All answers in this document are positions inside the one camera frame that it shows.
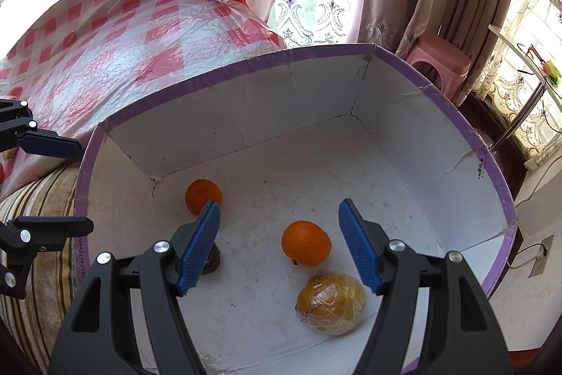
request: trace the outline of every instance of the pink plastic stool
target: pink plastic stool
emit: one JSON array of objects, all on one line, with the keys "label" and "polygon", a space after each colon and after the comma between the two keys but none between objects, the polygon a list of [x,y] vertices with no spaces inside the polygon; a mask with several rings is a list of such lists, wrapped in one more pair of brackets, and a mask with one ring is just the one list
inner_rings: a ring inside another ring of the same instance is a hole
[{"label": "pink plastic stool", "polygon": [[441,78],[441,92],[453,101],[470,67],[470,59],[452,43],[441,37],[423,34],[406,58],[409,65],[418,62],[431,64]]}]

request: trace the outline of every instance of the striped cushion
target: striped cushion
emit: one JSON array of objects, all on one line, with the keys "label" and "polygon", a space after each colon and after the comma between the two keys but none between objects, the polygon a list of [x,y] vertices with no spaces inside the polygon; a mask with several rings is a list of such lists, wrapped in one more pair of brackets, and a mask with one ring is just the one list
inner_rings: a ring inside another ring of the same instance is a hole
[{"label": "striped cushion", "polygon": [[[79,166],[55,170],[0,203],[0,220],[19,215],[74,215],[74,189]],[[27,297],[0,295],[0,317],[29,359],[47,373],[51,351],[77,285],[72,243],[62,252],[39,253],[27,279]],[[2,263],[6,254],[0,251]]]}]

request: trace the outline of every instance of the tangerine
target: tangerine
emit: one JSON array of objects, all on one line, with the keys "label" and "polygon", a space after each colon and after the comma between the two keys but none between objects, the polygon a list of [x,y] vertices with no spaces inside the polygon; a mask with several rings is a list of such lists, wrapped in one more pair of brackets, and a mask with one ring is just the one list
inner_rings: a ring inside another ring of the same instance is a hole
[{"label": "tangerine", "polygon": [[207,201],[215,201],[222,205],[223,195],[211,180],[200,178],[189,185],[185,192],[185,204],[193,215],[198,216]]},{"label": "tangerine", "polygon": [[281,248],[295,265],[315,266],[326,260],[332,250],[332,242],[316,224],[299,220],[285,228]]}]

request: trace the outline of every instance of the plastic wrap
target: plastic wrap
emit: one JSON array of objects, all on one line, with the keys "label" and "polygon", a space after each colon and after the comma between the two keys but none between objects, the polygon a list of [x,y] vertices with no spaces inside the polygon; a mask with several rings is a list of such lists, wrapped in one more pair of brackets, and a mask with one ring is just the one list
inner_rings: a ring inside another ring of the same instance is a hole
[{"label": "plastic wrap", "polygon": [[312,329],[337,336],[355,327],[366,300],[362,284],[352,276],[323,274],[302,288],[295,309]]},{"label": "plastic wrap", "polygon": [[[273,2],[61,0],[0,60],[0,97],[28,100],[40,128],[85,146],[99,123],[149,94],[284,49],[265,25]],[[3,160],[0,198],[59,163],[18,150]]]}]

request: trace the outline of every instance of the red checkered tablecloth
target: red checkered tablecloth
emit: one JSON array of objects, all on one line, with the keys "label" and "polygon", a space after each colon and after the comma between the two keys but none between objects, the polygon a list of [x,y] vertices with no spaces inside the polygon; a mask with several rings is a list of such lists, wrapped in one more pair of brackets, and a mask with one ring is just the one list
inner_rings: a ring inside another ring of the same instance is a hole
[{"label": "red checkered tablecloth", "polygon": [[[0,97],[26,99],[39,127],[79,139],[138,99],[285,48],[265,25],[274,0],[61,0],[0,61]],[[58,160],[4,159],[0,198]]]}]

